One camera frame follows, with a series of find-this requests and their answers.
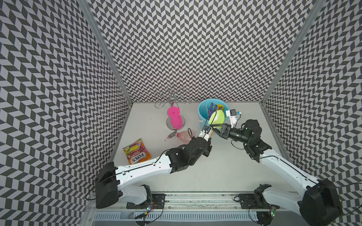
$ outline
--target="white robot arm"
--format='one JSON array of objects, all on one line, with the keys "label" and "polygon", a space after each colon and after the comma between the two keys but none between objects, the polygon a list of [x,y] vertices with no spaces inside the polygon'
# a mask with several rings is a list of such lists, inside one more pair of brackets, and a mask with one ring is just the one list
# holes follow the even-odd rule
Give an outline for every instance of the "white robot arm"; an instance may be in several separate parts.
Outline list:
[{"label": "white robot arm", "polygon": [[342,214],[337,191],[330,188],[333,183],[309,175],[264,143],[260,139],[262,129],[257,120],[247,120],[242,129],[235,128],[235,121],[232,124],[205,126],[189,144],[166,150],[158,158],[129,166],[115,167],[113,162],[107,163],[95,180],[96,207],[104,208],[118,200],[136,205],[149,202],[149,187],[132,184],[150,176],[185,170],[202,155],[208,157],[212,149],[210,137],[215,132],[224,139],[231,138],[244,143],[251,159],[276,172],[299,194],[263,184],[254,191],[252,202],[256,207],[265,204],[283,207],[301,215],[311,226],[326,226]]}]

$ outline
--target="candy bag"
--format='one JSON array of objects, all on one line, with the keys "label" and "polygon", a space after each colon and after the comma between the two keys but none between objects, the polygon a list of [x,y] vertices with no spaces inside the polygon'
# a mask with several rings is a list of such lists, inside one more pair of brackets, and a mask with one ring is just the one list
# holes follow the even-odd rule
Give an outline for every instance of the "candy bag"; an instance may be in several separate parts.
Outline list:
[{"label": "candy bag", "polygon": [[123,148],[123,151],[130,164],[143,162],[151,158],[151,154],[148,153],[141,138],[136,140],[133,144]]}]

